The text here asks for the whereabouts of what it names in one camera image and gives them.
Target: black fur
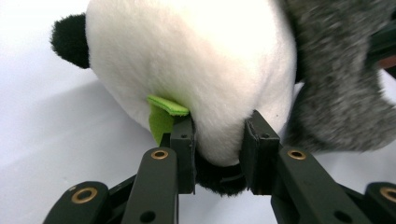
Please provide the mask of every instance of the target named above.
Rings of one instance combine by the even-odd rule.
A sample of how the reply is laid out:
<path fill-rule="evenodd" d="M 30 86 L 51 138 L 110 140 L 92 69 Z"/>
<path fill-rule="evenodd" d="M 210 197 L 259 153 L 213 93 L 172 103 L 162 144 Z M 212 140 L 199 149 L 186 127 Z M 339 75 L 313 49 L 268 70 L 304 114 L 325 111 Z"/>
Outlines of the black fur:
<path fill-rule="evenodd" d="M 395 139 L 396 110 L 381 98 L 370 36 L 390 22 L 396 0 L 288 0 L 304 86 L 287 144 L 317 150 L 381 148 Z"/>
<path fill-rule="evenodd" d="M 229 167 L 218 167 L 203 159 L 198 152 L 195 153 L 195 167 L 197 169 L 196 181 L 204 188 L 224 196 L 234 196 L 247 187 L 245 177 L 239 164 Z"/>
<path fill-rule="evenodd" d="M 50 41 L 61 58 L 81 68 L 89 68 L 88 43 L 85 36 L 85 14 L 56 21 Z"/>

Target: plush fabric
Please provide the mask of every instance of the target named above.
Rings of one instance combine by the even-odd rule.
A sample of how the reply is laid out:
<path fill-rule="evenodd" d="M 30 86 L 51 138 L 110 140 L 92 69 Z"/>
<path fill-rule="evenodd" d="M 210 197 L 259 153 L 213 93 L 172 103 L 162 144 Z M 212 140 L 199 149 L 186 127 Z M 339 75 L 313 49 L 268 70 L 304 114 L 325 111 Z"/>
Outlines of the plush fabric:
<path fill-rule="evenodd" d="M 396 137 L 396 109 L 384 99 L 379 66 L 366 61 L 371 36 L 391 20 L 395 0 L 288 0 L 304 86 L 287 143 L 318 150 L 368 150 Z"/>
<path fill-rule="evenodd" d="M 86 22 L 92 70 L 143 127 L 150 94 L 186 106 L 217 166 L 238 163 L 254 109 L 284 131 L 296 52 L 277 0 L 91 0 Z"/>

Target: gray fur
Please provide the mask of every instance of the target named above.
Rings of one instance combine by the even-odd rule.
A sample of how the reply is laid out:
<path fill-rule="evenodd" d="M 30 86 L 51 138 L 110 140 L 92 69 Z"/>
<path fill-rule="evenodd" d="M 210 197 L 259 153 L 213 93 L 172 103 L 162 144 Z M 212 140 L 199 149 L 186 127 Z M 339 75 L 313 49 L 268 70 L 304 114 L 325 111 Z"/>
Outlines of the gray fur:
<path fill-rule="evenodd" d="M 368 150 L 395 139 L 396 109 L 381 97 L 378 67 L 365 61 L 370 36 L 396 0 L 288 0 L 305 84 L 291 113 L 287 145 Z"/>

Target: green felt leaf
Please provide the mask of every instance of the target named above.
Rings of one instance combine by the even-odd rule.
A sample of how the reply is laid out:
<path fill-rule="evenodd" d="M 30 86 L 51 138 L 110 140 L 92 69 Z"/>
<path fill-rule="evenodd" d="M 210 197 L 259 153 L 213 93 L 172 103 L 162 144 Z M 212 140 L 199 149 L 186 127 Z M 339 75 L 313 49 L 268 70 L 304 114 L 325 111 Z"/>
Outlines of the green felt leaf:
<path fill-rule="evenodd" d="M 155 95 L 148 96 L 150 115 L 149 128 L 155 141 L 159 145 L 164 133 L 172 132 L 174 116 L 187 116 L 190 110 L 178 103 L 163 99 Z"/>

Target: screw hole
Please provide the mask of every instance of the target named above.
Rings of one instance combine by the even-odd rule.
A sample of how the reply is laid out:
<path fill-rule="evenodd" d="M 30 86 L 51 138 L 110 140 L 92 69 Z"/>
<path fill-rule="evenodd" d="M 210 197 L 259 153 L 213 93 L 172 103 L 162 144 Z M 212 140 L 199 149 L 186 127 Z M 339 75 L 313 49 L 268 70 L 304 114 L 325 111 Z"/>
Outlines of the screw hole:
<path fill-rule="evenodd" d="M 96 197 L 98 190 L 95 188 L 80 189 L 72 196 L 73 203 L 87 203 Z"/>
<path fill-rule="evenodd" d="M 350 217 L 348 214 L 341 212 L 341 211 L 335 211 L 334 216 L 344 222 L 344 223 L 352 223 L 352 217 Z"/>
<path fill-rule="evenodd" d="M 165 150 L 157 150 L 151 153 L 151 158 L 155 160 L 162 160 L 168 157 L 168 152 Z"/>
<path fill-rule="evenodd" d="M 140 216 L 140 221 L 143 223 L 150 223 L 154 221 L 155 213 L 151 211 L 147 211 Z"/>
<path fill-rule="evenodd" d="M 294 158 L 295 160 L 299 160 L 299 161 L 305 160 L 306 158 L 305 154 L 302 151 L 295 149 L 289 150 L 288 155 Z"/>
<path fill-rule="evenodd" d="M 87 191 L 81 192 L 81 193 L 77 196 L 77 198 L 78 198 L 79 200 L 85 200 L 85 199 L 88 199 L 89 197 L 91 197 L 91 195 L 92 195 L 92 191 L 87 190 Z"/>
<path fill-rule="evenodd" d="M 393 203 L 396 203 L 396 189 L 383 187 L 379 191 L 386 199 Z"/>
<path fill-rule="evenodd" d="M 156 152 L 155 153 L 155 156 L 156 157 L 162 157 L 162 156 L 164 156 L 165 155 L 165 153 L 163 153 L 162 151 L 159 151 L 159 152 Z"/>

